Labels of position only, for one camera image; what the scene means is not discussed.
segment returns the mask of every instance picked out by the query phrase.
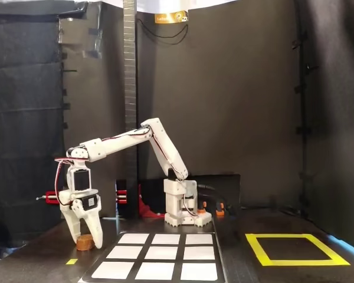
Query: wooden block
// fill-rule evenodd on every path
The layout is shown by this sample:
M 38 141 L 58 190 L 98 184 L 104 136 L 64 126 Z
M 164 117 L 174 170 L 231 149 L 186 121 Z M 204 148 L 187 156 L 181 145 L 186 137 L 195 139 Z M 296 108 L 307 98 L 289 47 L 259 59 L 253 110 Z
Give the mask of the wooden block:
M 81 235 L 77 238 L 76 248 L 78 251 L 89 251 L 93 247 L 94 241 L 91 234 Z

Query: yellow square outline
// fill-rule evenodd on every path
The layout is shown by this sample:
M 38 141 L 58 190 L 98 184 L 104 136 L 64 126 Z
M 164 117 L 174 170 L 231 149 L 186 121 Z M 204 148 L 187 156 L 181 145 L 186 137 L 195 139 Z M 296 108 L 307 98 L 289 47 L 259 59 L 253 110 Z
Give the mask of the yellow square outline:
M 333 266 L 350 265 L 334 250 L 311 234 L 245 234 L 256 257 L 262 266 Z M 306 238 L 321 249 L 330 259 L 324 260 L 271 260 L 258 242 L 257 238 Z

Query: robotic arm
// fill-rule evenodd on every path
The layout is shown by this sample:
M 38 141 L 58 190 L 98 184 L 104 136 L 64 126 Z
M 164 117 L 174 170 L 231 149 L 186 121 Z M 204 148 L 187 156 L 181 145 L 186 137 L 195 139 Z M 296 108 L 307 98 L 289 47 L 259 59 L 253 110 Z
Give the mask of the robotic arm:
M 96 247 L 102 246 L 102 229 L 99 219 L 101 200 L 98 190 L 91 187 L 90 169 L 85 162 L 95 162 L 147 140 L 151 142 L 164 174 L 168 177 L 164 180 L 165 222 L 172 226 L 188 224 L 203 226 L 211 221 L 210 213 L 206 211 L 197 213 L 196 181 L 186 180 L 188 170 L 185 164 L 160 120 L 154 118 L 144 121 L 139 129 L 106 139 L 85 141 L 78 147 L 69 149 L 66 158 L 56 159 L 59 165 L 55 178 L 55 191 L 61 165 L 63 163 L 70 165 L 67 170 L 68 189 L 62 190 L 59 194 L 55 193 L 75 242 L 80 236 L 80 219 L 83 218 Z

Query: black grid board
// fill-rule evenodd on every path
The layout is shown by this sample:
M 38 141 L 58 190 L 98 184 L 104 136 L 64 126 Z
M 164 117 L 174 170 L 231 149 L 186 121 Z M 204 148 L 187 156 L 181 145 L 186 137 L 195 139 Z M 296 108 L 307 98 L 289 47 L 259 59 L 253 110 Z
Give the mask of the black grid board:
M 86 283 L 166 283 L 166 282 L 183 282 L 183 283 L 225 283 L 224 273 L 221 263 L 221 258 L 219 254 L 219 248 L 217 244 L 217 240 L 214 233 L 205 233 L 211 234 L 212 236 L 212 245 L 211 244 L 193 244 L 193 245 L 185 245 L 186 235 L 187 234 L 194 234 L 194 233 L 178 233 L 179 243 L 178 245 L 170 245 L 170 244 L 152 244 L 152 246 L 177 246 L 177 254 L 176 259 L 145 259 L 148 249 L 151 247 L 152 240 L 156 234 L 177 234 L 177 233 L 148 233 L 147 240 L 144 244 L 139 243 L 118 243 L 122 236 L 125 233 L 121 233 L 117 238 L 117 241 L 108 247 L 101 256 L 97 259 L 97 261 L 88 269 L 88 271 L 83 275 L 82 280 Z M 106 258 L 109 253 L 113 250 L 115 246 L 142 246 L 142 250 L 140 251 L 139 255 L 136 259 L 121 259 L 121 258 Z M 214 257 L 213 260 L 183 260 L 183 253 L 185 247 L 193 247 L 193 246 L 212 246 L 214 248 Z M 126 279 L 107 279 L 107 278 L 92 278 L 91 276 L 96 271 L 96 269 L 103 263 L 103 262 L 134 262 L 128 276 Z M 140 266 L 143 262 L 157 262 L 157 263 L 174 263 L 173 269 L 173 276 L 171 280 L 152 280 L 152 279 L 137 279 L 135 280 L 136 274 L 139 271 Z M 181 280 L 181 272 L 182 272 L 182 264 L 183 263 L 215 263 L 217 268 L 217 275 L 218 279 L 215 281 L 204 281 L 204 280 Z

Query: tic-tac-toe grid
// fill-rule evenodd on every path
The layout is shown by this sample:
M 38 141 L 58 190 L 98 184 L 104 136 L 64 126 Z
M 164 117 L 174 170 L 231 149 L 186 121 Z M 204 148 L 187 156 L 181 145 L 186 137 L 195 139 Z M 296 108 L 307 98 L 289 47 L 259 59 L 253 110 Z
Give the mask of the tic-tac-toe grid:
M 214 233 L 123 233 L 81 281 L 225 282 Z

